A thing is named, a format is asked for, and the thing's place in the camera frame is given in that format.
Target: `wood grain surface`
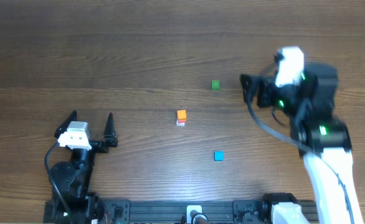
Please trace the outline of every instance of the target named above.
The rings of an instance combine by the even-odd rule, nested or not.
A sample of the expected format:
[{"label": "wood grain surface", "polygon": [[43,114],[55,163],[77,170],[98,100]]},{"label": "wood grain surface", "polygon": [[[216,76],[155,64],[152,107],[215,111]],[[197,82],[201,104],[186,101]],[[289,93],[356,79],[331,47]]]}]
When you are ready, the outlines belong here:
[{"label": "wood grain surface", "polygon": [[[0,0],[0,222],[42,221],[44,155],[72,110],[93,139],[114,115],[119,146],[97,156],[92,177],[101,197],[314,199],[297,149],[255,125],[240,89],[240,73],[286,45],[339,70],[335,112],[365,220],[365,0]],[[69,157],[55,150],[52,164]]]}]

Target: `small cube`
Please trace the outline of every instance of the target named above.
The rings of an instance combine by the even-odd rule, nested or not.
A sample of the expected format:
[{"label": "small cube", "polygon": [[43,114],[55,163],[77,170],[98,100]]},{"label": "small cube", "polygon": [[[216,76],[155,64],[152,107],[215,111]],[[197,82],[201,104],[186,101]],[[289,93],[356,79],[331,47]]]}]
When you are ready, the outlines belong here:
[{"label": "small cube", "polygon": [[186,110],[177,111],[177,120],[179,122],[187,121],[187,111]]},{"label": "small cube", "polygon": [[223,161],[224,160],[224,152],[214,152],[214,160],[215,161]]},{"label": "small cube", "polygon": [[220,90],[220,80],[212,80],[212,90]]}]

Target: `wood tabletop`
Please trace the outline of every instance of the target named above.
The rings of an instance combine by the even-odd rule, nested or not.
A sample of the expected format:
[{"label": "wood tabletop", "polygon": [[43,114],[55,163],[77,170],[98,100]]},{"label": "wood tabletop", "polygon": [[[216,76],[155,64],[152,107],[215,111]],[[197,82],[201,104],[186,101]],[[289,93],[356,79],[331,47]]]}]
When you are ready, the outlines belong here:
[{"label": "wood tabletop", "polygon": [[44,156],[72,110],[92,139],[113,113],[119,146],[96,157],[91,181],[101,197],[314,199],[297,148],[256,126],[239,82],[287,45],[339,71],[335,113],[351,135],[365,220],[365,0],[0,0],[0,222],[42,221]]}]

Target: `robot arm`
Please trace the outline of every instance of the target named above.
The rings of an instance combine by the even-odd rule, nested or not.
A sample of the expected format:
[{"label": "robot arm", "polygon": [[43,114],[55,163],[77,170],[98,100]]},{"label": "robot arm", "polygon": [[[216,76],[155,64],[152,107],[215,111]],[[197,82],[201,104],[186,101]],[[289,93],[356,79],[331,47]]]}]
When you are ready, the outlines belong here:
[{"label": "robot arm", "polygon": [[[275,63],[279,65],[275,77],[241,76],[250,114],[266,132],[298,146],[314,188],[320,223],[363,223],[353,183],[349,133],[332,113],[336,69],[323,63],[305,65],[298,47],[279,50]],[[290,118],[292,138],[277,133],[254,115],[250,104],[256,91],[260,108],[274,106]],[[295,200],[265,195],[262,205],[267,209],[263,208],[266,215],[261,219],[308,223]]]}]

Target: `black cable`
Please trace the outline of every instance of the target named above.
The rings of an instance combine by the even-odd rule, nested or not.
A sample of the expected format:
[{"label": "black cable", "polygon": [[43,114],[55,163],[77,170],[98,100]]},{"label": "black cable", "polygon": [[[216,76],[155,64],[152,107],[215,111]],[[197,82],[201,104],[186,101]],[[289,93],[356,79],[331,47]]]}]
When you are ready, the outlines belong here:
[{"label": "black cable", "polygon": [[346,186],[343,184],[342,180],[340,179],[339,174],[337,172],[335,172],[334,169],[322,159],[321,154],[319,152],[316,152],[314,149],[310,148],[309,146],[306,146],[306,145],[302,144],[301,142],[296,141],[296,140],[294,140],[294,139],[292,139],[292,138],[290,138],[290,137],[288,137],[284,134],[281,134],[278,131],[268,127],[261,120],[259,120],[259,118],[256,116],[256,114],[255,114],[255,112],[253,111],[253,108],[252,108],[252,100],[253,100],[253,97],[254,97],[254,93],[257,90],[257,86],[258,86],[258,81],[254,82],[252,84],[252,91],[247,92],[247,108],[249,109],[249,113],[250,113],[251,117],[253,118],[253,120],[265,132],[269,133],[270,135],[274,136],[275,138],[277,138],[277,139],[279,139],[283,142],[286,142],[288,144],[291,144],[293,146],[297,146],[299,148],[299,150],[302,150],[304,152],[313,153],[315,156],[320,158],[324,162],[324,164],[327,167],[329,167],[330,170],[332,170],[332,172],[335,174],[335,176],[338,179],[338,184],[340,184],[342,186],[343,193],[344,193],[344,199],[346,201],[347,210],[348,210],[349,216],[350,216],[350,222],[351,222],[351,224],[354,224],[353,210],[351,208],[350,198],[349,198],[349,195],[347,193]]},{"label": "black cable", "polygon": [[277,116],[275,116],[275,108],[272,108],[272,117],[274,118],[274,120],[280,125],[280,126],[283,126],[283,127],[286,127],[287,125],[282,123],[280,120],[278,120]]},{"label": "black cable", "polygon": [[63,196],[60,194],[59,192],[59,189],[57,187],[57,185],[55,184],[54,182],[54,179],[52,178],[52,174],[51,174],[51,171],[50,171],[50,167],[48,165],[48,158],[51,154],[51,152],[59,146],[59,143],[56,142],[47,152],[47,154],[45,155],[45,159],[44,159],[44,165],[45,165],[45,169],[47,170],[47,173],[48,173],[48,177],[49,177],[49,180],[50,180],[50,183],[52,184],[55,192],[57,193],[58,195],[58,198],[59,200],[62,202],[62,205],[64,205],[64,208],[66,210],[66,213],[68,214],[68,217],[69,217],[69,221],[70,221],[70,224],[73,224],[73,221],[72,221],[72,212],[70,211],[70,208],[68,206],[68,204],[66,203],[65,199],[63,198]]}]

